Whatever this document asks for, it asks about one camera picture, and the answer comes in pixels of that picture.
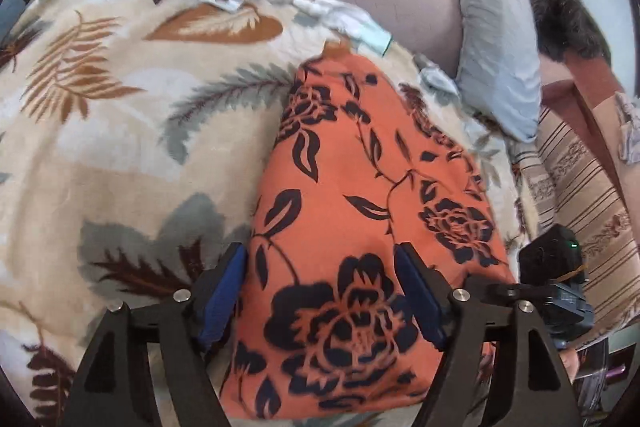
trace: black floral print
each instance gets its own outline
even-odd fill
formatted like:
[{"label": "black floral print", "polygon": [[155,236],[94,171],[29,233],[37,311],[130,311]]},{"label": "black floral print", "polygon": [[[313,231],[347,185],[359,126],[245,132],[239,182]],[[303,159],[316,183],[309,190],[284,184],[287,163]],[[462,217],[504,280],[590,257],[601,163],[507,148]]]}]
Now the black floral print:
[{"label": "black floral print", "polygon": [[282,114],[276,146],[287,138],[296,136],[291,150],[293,163],[300,172],[318,183],[316,155],[320,151],[320,139],[311,130],[311,126],[322,120],[337,121],[335,112],[338,108],[331,103],[331,90],[328,87],[306,83],[309,73],[316,74],[319,71],[309,63],[302,68],[305,80],[297,78],[289,91],[289,105]]},{"label": "black floral print", "polygon": [[423,112],[414,111],[413,116],[415,128],[420,131],[422,135],[426,136],[427,138],[433,139],[433,141],[438,145],[442,145],[447,149],[460,147],[440,129],[438,129],[434,124],[432,124],[431,120],[429,120],[427,115],[425,115]]},{"label": "black floral print", "polygon": [[243,341],[238,341],[232,363],[232,371],[236,375],[238,382],[238,402],[248,415],[253,416],[255,414],[256,417],[263,420],[272,418],[280,410],[282,401],[276,388],[267,375],[256,394],[254,412],[242,397],[242,382],[245,377],[259,375],[266,367],[267,361],[258,351],[252,351],[246,347]]},{"label": "black floral print", "polygon": [[355,102],[347,102],[343,106],[340,106],[341,110],[343,110],[351,120],[366,123],[371,123],[371,117],[369,113],[363,110],[357,103]]},{"label": "black floral print", "polygon": [[482,201],[482,195],[484,194],[484,184],[482,183],[482,176],[480,174],[470,174],[469,179],[466,182],[465,194],[468,194],[472,198],[478,201]]},{"label": "black floral print", "polygon": [[[360,85],[353,73],[341,73],[340,76],[344,80],[344,87],[351,93],[356,100],[360,99]],[[364,77],[364,85],[377,86],[378,76],[375,73],[369,73]]]},{"label": "black floral print", "polygon": [[262,231],[253,230],[252,238],[259,237],[264,241],[264,245],[260,245],[255,252],[255,271],[260,285],[264,289],[269,282],[269,264],[267,256],[270,251],[277,253],[289,268],[293,282],[298,284],[300,279],[294,268],[289,256],[274,241],[276,234],[290,227],[302,210],[302,193],[296,188],[286,188],[278,193],[273,206],[264,216]]},{"label": "black floral print", "polygon": [[380,257],[366,253],[346,257],[335,284],[278,291],[264,336],[291,352],[282,364],[291,394],[313,394],[321,409],[350,409],[366,400],[358,390],[376,383],[414,345],[412,318]]},{"label": "black floral print", "polygon": [[289,105],[282,114],[276,143],[322,120],[335,121],[337,109],[331,103],[331,90],[328,87],[307,85],[296,79],[289,91]]},{"label": "black floral print", "polygon": [[427,229],[436,233],[438,242],[451,251],[457,263],[478,257],[482,267],[498,264],[488,244],[494,226],[477,208],[444,198],[433,208],[425,206],[419,216]]}]

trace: orange floral pillow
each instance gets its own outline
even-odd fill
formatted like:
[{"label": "orange floral pillow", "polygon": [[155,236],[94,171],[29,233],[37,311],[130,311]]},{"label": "orange floral pillow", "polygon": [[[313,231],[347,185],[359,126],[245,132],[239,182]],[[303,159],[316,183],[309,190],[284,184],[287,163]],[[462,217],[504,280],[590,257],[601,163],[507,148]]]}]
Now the orange floral pillow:
[{"label": "orange floral pillow", "polygon": [[366,58],[303,64],[260,185],[236,344],[231,417],[392,409],[426,395],[440,353],[393,265],[414,245],[453,287],[511,281],[478,169]]}]

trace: striped cushion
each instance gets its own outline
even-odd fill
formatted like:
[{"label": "striped cushion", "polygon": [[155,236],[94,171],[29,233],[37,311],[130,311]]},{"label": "striped cushion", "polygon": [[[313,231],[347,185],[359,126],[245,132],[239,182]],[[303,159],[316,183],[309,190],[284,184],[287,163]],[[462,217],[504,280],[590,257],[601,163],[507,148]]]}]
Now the striped cushion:
[{"label": "striped cushion", "polygon": [[600,163],[558,115],[543,108],[538,153],[558,198],[557,222],[582,245],[593,306],[593,330],[574,347],[592,344],[623,328],[640,311],[640,259],[625,205]]},{"label": "striped cushion", "polygon": [[556,222],[556,186],[538,155],[535,143],[515,140],[510,144],[511,161],[527,180],[529,191],[538,211],[538,235],[545,233]]}]

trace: blanket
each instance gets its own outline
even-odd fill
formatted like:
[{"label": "blanket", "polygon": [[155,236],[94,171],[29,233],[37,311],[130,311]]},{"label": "blanket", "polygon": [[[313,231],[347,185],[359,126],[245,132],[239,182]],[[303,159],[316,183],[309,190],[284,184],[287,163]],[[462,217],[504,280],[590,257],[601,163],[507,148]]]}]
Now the blanket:
[{"label": "blanket", "polygon": [[[110,299],[171,296],[247,240],[295,71],[337,39],[289,0],[234,14],[200,0],[30,3],[0,54],[0,365],[43,425],[59,421]],[[400,46],[369,58],[478,158],[507,250],[528,241],[535,207],[499,132],[439,101]],[[212,364],[214,386],[228,356]],[[157,351],[151,360],[174,425]],[[380,421],[415,411],[399,414]],[[331,421],[366,419],[353,418]]]}]

